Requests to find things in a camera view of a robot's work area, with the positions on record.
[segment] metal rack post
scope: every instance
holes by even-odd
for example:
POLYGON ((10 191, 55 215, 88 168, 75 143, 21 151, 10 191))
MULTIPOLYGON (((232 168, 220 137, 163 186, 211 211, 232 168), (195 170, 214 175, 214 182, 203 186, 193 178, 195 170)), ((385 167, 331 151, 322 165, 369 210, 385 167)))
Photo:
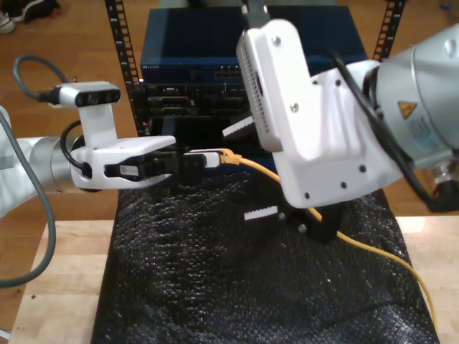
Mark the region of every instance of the metal rack post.
POLYGON ((399 27, 404 3, 406 0, 388 0, 384 19, 382 20, 381 30, 379 31, 376 49, 373 59, 382 61, 389 57, 392 45, 394 44, 395 34, 399 27))
POLYGON ((105 0, 105 6, 107 8, 108 19, 110 20, 110 28, 112 29, 118 59, 120 60, 124 84, 136 122, 137 133, 140 136, 149 135, 145 116, 145 100, 143 99, 142 87, 137 70, 136 58, 134 57, 132 48, 123 0, 105 0))

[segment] network port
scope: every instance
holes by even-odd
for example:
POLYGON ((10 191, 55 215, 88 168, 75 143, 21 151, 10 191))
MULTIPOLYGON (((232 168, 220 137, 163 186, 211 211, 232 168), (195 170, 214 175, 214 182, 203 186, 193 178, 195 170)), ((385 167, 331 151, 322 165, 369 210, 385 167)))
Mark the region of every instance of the network port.
POLYGON ((234 67, 223 67, 217 68, 214 72, 214 78, 216 80, 220 79, 240 79, 241 71, 239 66, 234 67))

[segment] black cable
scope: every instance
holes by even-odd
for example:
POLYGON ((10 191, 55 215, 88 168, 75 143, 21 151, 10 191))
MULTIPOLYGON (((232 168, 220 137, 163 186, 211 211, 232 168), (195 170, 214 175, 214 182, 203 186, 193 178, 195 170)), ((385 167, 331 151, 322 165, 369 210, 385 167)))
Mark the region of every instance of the black cable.
POLYGON ((388 153, 390 158, 397 164, 403 176, 407 179, 408 184, 411 186, 417 196, 427 205, 431 211, 452 211, 457 210, 457 204, 445 200, 441 202, 439 199, 431 196, 426 192, 425 188, 417 179, 414 171, 409 163, 404 159, 404 151, 400 148, 398 142, 394 139, 392 134, 387 130, 386 126, 378 119, 376 111, 368 98, 360 90, 355 79, 346 67, 342 58, 336 53, 331 52, 331 58, 335 64, 336 69, 341 73, 344 82, 348 85, 350 91, 356 98, 360 108, 364 111, 368 118, 370 126, 374 131, 379 143, 383 149, 388 153))
POLYGON ((72 157, 69 150, 67 149, 66 144, 67 136, 69 135, 70 131, 79 125, 81 125, 81 120, 76 120, 75 122, 70 123, 70 125, 66 127, 64 131, 62 131, 62 134, 60 136, 60 149, 62 150, 62 153, 64 154, 64 157, 67 159, 67 161, 71 163, 74 167, 79 168, 83 172, 83 164, 76 161, 75 158, 72 157))
POLYGON ((32 170, 32 167, 30 167, 29 162, 27 161, 27 158, 22 153, 22 149, 19 146, 17 139, 14 137, 14 134, 11 131, 11 127, 9 126, 8 121, 6 120, 2 110, 4 109, 0 107, 1 126, 5 130, 6 136, 9 142, 11 143, 13 151, 16 153, 19 162, 21 163, 22 167, 26 171, 27 176, 30 178, 30 181, 35 187, 35 190, 37 191, 38 196, 42 200, 44 210, 46 211, 46 220, 48 223, 48 244, 47 244, 46 252, 44 253, 43 259, 37 265, 37 267, 35 267, 35 269, 33 269, 31 272, 28 272, 27 274, 20 276, 20 277, 15 277, 11 279, 0 279, 0 288, 11 288, 11 287, 17 287, 18 285, 23 285, 24 283, 28 283, 32 281, 33 279, 40 276, 43 273, 43 271, 45 271, 45 269, 48 267, 49 263, 51 262, 52 256, 54 255, 55 247, 56 247, 56 223, 55 223, 55 215, 51 207, 51 202, 49 201, 49 198, 46 195, 46 192, 44 191, 43 186, 39 182, 34 171, 32 170))
POLYGON ((69 82, 69 80, 65 77, 64 73, 61 72, 59 68, 52 62, 48 61, 47 59, 44 59, 43 57, 37 56, 37 55, 21 55, 17 57, 14 60, 13 64, 13 77, 16 83, 19 86, 19 89, 27 96, 30 97, 31 99, 37 100, 39 102, 44 101, 43 96, 47 94, 47 92, 44 93, 39 93, 35 91, 31 91, 22 81, 21 74, 19 73, 19 70, 21 68, 21 64, 26 61, 35 61, 38 63, 41 63, 42 65, 45 65, 46 67, 50 68, 60 79, 62 83, 69 82))

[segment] warning label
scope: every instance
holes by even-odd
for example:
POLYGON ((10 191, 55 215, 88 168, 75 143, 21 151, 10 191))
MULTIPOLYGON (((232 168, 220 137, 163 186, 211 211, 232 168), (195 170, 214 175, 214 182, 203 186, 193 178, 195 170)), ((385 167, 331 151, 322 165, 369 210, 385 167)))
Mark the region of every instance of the warning label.
POLYGON ((416 102, 398 102, 398 104, 404 119, 407 119, 417 107, 416 102))

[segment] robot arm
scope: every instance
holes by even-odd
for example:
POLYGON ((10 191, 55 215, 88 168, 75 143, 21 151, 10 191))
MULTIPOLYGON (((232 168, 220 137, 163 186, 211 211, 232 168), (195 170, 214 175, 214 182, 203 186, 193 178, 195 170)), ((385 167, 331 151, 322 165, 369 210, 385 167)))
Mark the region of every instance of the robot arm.
MULTIPOLYGON (((190 169, 217 165, 214 151, 184 155, 165 151, 175 144, 173 136, 118 138, 112 104, 119 101, 120 90, 109 82, 65 83, 47 94, 45 101, 54 108, 78 109, 85 142, 79 146, 80 140, 66 135, 17 140, 47 193, 145 188, 171 174, 193 174, 197 171, 190 173, 190 169)), ((2 107, 0 111, 9 124, 7 111, 2 107)), ((35 196, 37 190, 1 129, 0 147, 1 217, 35 196)))
MULTIPOLYGON (((455 26, 382 64, 344 67, 358 92, 367 93, 370 118, 341 70, 310 76, 290 22, 271 20, 244 32, 237 56, 253 120, 288 203, 308 208, 355 199, 407 174, 412 179, 414 168, 449 166, 450 174, 437 181, 455 183, 458 37, 455 26), (384 144, 391 140, 403 161, 384 144)), ((417 189, 433 211, 459 209, 457 194, 435 198, 417 189)))

